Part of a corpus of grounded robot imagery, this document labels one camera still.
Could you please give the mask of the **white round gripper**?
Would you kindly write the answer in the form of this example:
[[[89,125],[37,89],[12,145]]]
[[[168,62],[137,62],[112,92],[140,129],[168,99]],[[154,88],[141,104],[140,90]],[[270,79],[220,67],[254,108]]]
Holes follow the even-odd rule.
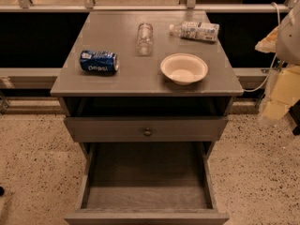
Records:
[[[276,123],[300,100],[300,1],[274,28],[255,45],[261,53],[274,53],[290,63],[280,72],[272,71],[259,108],[261,123]]]

